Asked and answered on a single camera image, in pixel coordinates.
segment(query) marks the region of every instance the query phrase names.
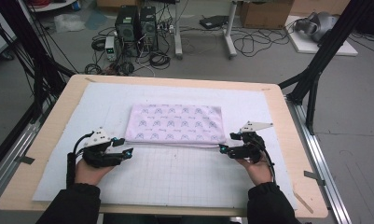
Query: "pink folded fabric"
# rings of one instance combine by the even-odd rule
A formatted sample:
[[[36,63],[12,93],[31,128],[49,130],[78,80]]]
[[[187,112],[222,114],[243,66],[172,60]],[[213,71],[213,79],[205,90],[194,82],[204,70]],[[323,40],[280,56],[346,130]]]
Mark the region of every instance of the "pink folded fabric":
[[[134,105],[125,140],[132,143],[216,147],[226,142],[221,107]]]

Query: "table leg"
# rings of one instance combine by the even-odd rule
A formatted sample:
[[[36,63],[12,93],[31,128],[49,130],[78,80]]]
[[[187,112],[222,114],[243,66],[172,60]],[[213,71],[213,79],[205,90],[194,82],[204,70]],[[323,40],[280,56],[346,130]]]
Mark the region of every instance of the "table leg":
[[[230,6],[230,12],[229,12],[229,20],[228,20],[228,28],[227,30],[224,30],[224,37],[227,41],[228,49],[229,49],[229,58],[236,57],[236,49],[233,45],[232,38],[230,37],[230,32],[232,31],[232,25],[233,25],[233,19],[235,18],[235,12],[236,12],[237,2],[232,1]]]
[[[180,19],[181,15],[178,15],[178,6],[180,1],[175,1],[175,23],[174,23],[174,47],[175,47],[175,57],[179,60],[183,59],[183,47],[181,45],[181,35],[180,35]]]

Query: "black sleeve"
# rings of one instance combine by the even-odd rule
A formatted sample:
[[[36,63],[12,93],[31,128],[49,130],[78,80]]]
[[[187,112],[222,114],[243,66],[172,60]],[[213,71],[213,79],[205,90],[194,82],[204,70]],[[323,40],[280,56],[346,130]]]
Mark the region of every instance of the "black sleeve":
[[[248,191],[248,224],[299,224],[295,212],[280,188],[264,183]]]
[[[100,189],[88,184],[74,184],[62,189],[36,223],[96,224],[100,208]]]

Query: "brown box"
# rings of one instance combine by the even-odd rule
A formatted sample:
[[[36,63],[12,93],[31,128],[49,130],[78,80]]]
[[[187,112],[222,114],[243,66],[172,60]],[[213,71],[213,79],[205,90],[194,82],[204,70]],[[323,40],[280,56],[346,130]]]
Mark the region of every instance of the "brown box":
[[[98,7],[140,6],[140,0],[96,0]]]
[[[294,0],[243,3],[240,20],[245,28],[283,29]]]
[[[312,12],[328,12],[341,15],[350,0],[295,0],[291,15],[309,16]]]

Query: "wooden table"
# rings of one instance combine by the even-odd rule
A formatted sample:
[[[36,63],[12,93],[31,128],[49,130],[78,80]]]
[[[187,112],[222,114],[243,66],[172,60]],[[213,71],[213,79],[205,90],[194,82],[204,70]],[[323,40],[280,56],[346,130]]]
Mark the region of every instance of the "wooden table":
[[[150,86],[193,87],[221,90],[262,91],[265,94],[275,132],[283,152],[289,177],[298,201],[297,217],[326,217],[328,212],[321,191],[314,179],[305,177],[312,171],[297,129],[291,118],[280,88],[274,84],[241,83],[206,80],[187,80],[151,77],[103,77],[75,75],[68,82],[62,96],[53,107],[26,156],[33,164],[21,163],[0,198],[1,210],[44,211],[48,203],[32,201],[48,158],[62,136],[65,125],[73,114],[85,88],[90,82],[122,83]],[[169,206],[139,206],[102,204],[101,213],[134,213],[157,215],[196,215],[245,217],[242,209],[195,208]]]

